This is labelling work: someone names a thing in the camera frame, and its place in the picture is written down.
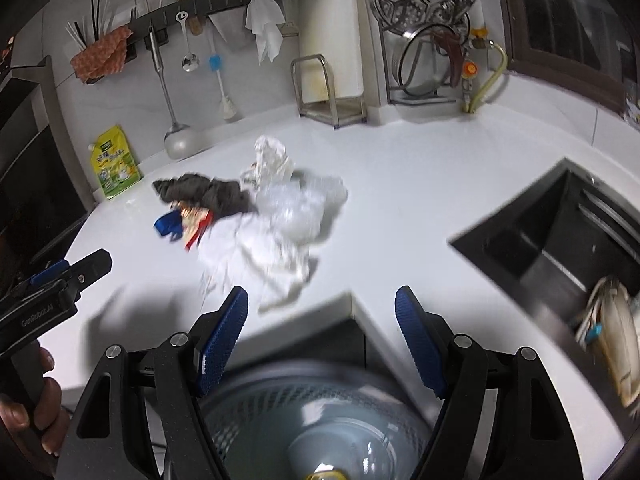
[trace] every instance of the plastic bag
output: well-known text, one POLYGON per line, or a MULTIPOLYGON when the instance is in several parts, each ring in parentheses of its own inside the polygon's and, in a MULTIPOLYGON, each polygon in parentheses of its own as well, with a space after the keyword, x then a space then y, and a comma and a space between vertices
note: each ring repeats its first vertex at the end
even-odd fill
POLYGON ((240 180, 246 186, 260 189, 274 182, 288 182, 293 173, 293 161, 278 139, 260 136, 255 141, 255 164, 242 172, 240 180))
POLYGON ((318 238, 325 210, 346 198, 340 178, 313 177, 302 188, 297 180, 271 184, 257 193, 255 205, 292 242, 306 244, 318 238))

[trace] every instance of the white countertop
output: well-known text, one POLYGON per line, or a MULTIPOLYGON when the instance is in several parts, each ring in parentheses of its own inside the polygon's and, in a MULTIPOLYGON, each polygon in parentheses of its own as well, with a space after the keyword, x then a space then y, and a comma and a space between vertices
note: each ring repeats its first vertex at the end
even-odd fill
POLYGON ((196 251, 187 253, 180 243, 156 234, 154 221, 168 209, 151 183, 187 172, 237 178, 254 161, 254 141, 262 134, 279 138, 297 169, 340 176, 349 199, 328 237, 311 246, 317 263, 300 295, 266 312, 250 306, 232 362, 351 314, 433 420, 438 404, 421 385, 394 317, 396 290, 409 285, 422 306, 444 316, 455 333, 503 352, 536 349, 572 425, 585 478, 598 478, 624 443, 609 413, 564 354, 447 241, 564 156, 639 208, 640 183, 583 140, 498 105, 487 105, 472 118, 356 125, 336 132, 290 118, 156 170, 100 204, 68 259, 73 263, 105 248, 113 270, 82 293, 75 317, 41 338, 56 359, 53 376, 65 402, 77 400, 108 345, 120 343, 129 351, 156 346, 173 332, 188 330, 201 311, 220 305, 212 297, 202 304, 196 251), (274 337, 266 337, 271 330, 274 337))

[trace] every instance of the wall-mounted utensil rack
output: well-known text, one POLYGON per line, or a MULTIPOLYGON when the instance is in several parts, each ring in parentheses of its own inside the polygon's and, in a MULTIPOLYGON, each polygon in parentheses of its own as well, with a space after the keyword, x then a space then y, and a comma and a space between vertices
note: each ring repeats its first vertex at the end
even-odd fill
MULTIPOLYGON (((133 32, 127 39, 127 57, 125 63, 136 59, 138 56, 135 43, 143 40, 146 49, 151 51, 151 41, 149 40, 149 27, 156 31, 158 45, 169 43, 167 28, 177 25, 175 15, 182 10, 186 10, 189 16, 206 18, 210 14, 222 12, 223 10, 235 9, 236 7, 247 6, 251 0, 180 0, 168 4, 160 9, 152 10, 135 20, 129 22, 128 27, 133 32)), ((87 81, 87 84, 98 82, 101 78, 87 81)))

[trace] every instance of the crumpled white cloth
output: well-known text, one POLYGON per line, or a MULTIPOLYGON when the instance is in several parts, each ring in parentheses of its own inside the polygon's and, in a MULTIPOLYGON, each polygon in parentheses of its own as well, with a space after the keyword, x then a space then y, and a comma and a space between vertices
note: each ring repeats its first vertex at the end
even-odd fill
POLYGON ((278 139, 260 136, 255 141, 255 164, 240 175, 243 184, 254 189, 273 182, 288 182, 293 174, 293 161, 278 139))
POLYGON ((280 53, 282 34, 279 23, 285 19, 277 2, 273 0, 251 0, 246 8, 246 28, 255 34, 258 47, 258 64, 266 56, 273 62, 280 53))
POLYGON ((226 296, 234 285, 247 291, 249 306, 265 309, 285 301, 309 277, 308 251, 296 247, 256 213, 218 220, 200 240, 206 293, 226 296))

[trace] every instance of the black sink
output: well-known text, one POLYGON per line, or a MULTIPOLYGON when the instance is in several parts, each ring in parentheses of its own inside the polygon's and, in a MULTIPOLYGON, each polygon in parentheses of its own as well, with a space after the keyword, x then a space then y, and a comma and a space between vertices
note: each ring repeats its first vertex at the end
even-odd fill
POLYGON ((563 160, 451 245, 565 351, 629 436, 637 423, 622 408, 604 364, 580 348, 574 332, 603 276, 617 276, 633 296, 640 290, 638 211, 563 160))

